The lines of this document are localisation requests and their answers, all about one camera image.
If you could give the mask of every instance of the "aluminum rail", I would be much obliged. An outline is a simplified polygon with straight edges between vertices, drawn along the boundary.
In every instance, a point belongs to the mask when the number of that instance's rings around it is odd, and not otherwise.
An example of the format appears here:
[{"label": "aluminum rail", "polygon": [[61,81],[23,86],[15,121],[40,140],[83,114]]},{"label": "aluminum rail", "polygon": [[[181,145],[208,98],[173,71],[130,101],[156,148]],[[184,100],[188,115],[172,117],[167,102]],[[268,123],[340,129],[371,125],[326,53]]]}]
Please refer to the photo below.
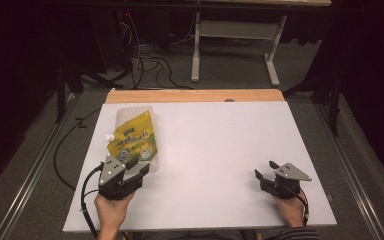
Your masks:
[{"label": "aluminum rail", "polygon": [[11,207],[9,208],[7,214],[1,222],[0,239],[9,239],[9,236],[12,230],[14,229],[18,218],[23,212],[24,207],[26,206],[27,201],[29,200],[30,195],[32,194],[36,186],[36,183],[38,182],[47,162],[49,161],[49,152],[52,150],[54,143],[59,136],[59,132],[64,126],[64,123],[67,120],[67,117],[70,115],[70,112],[74,109],[74,106],[78,102],[78,99],[79,97],[74,97],[74,94],[71,94],[68,97],[68,111],[63,116],[61,121],[55,124],[52,128],[48,138],[46,139],[45,144],[43,145],[38,157],[36,158],[35,163],[30,169],[30,172],[24,180],[24,183],[21,186],[20,190],[18,191],[17,196],[11,204]]},{"label": "aluminum rail", "polygon": [[373,239],[384,240],[384,229],[376,214],[375,209],[373,208],[373,204],[370,198],[368,197],[366,191],[364,191],[364,188],[361,185],[360,180],[358,179],[351,165],[351,162],[348,159],[347,154],[345,153],[344,148],[342,147],[339,137],[336,137],[330,130],[328,124],[328,117],[325,112],[325,109],[320,104],[316,104],[314,108],[319,117],[321,118],[321,122],[326,128],[329,137],[332,140],[332,143],[336,149],[336,152],[338,153],[338,158],[340,160],[342,170],[345,173],[345,178],[348,182],[351,192],[354,195],[355,201],[361,211],[361,214],[363,215],[363,218],[366,221],[367,227],[369,228]]}]

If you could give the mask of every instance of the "white board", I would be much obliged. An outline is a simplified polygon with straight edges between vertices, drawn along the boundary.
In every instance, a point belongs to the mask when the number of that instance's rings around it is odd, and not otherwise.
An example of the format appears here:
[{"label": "white board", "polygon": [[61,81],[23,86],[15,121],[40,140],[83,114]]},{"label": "white board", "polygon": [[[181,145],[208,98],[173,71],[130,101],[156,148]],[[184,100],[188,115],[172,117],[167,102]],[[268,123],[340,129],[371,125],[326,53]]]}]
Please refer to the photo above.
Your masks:
[{"label": "white board", "polygon": [[[105,160],[103,136],[115,130],[119,109],[152,106],[157,116],[158,169],[129,205],[123,230],[264,228],[283,226],[254,169],[274,178],[269,161],[287,162],[312,177],[301,182],[310,204],[309,226],[336,224],[287,102],[104,104],[79,178],[64,231],[89,231],[80,209],[84,179]],[[97,188],[99,174],[87,191]],[[93,200],[86,197],[97,229]]]}]

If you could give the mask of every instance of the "white metal frame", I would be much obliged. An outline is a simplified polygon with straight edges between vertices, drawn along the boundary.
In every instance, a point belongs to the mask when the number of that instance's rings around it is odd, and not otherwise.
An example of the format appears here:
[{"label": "white metal frame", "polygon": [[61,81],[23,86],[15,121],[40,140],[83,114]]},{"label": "white metal frame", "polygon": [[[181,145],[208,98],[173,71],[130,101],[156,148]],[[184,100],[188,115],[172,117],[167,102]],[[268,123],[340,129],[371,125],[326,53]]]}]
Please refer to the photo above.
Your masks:
[{"label": "white metal frame", "polygon": [[200,37],[226,37],[226,38],[246,38],[246,39],[265,39],[272,40],[272,49],[270,53],[264,54],[267,71],[269,73],[272,86],[280,85],[276,69],[273,64],[273,58],[279,45],[285,26],[286,16],[282,16],[278,23],[246,23],[246,22],[228,22],[228,21],[201,21],[200,13],[195,16],[195,48],[192,59],[192,82],[199,81]]}]

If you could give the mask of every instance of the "yellow pouch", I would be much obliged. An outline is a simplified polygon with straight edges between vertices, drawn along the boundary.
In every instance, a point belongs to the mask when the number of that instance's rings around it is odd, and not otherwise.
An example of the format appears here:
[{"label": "yellow pouch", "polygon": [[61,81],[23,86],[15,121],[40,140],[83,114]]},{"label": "yellow pouch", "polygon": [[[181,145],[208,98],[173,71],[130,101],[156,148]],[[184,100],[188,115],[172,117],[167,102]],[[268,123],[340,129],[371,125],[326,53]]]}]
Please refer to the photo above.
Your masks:
[{"label": "yellow pouch", "polygon": [[117,127],[114,141],[107,148],[111,156],[124,164],[136,157],[139,163],[151,161],[157,154],[151,113],[146,111]]}]

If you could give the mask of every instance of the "human hand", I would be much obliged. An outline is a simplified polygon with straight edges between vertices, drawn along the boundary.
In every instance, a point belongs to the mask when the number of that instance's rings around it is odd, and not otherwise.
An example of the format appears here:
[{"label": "human hand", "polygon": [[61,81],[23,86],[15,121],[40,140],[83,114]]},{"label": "human hand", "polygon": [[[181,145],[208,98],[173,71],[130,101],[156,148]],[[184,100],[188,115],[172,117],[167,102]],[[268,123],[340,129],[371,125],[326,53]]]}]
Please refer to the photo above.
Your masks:
[{"label": "human hand", "polygon": [[101,223],[98,239],[116,239],[118,229],[126,219],[127,206],[134,195],[133,192],[123,200],[108,200],[98,193],[95,198],[95,207]]},{"label": "human hand", "polygon": [[[304,199],[304,201],[307,201],[302,192],[300,192],[299,196]],[[289,228],[304,227],[304,204],[298,198],[280,199],[273,195],[272,197],[276,201],[279,212]]]}]

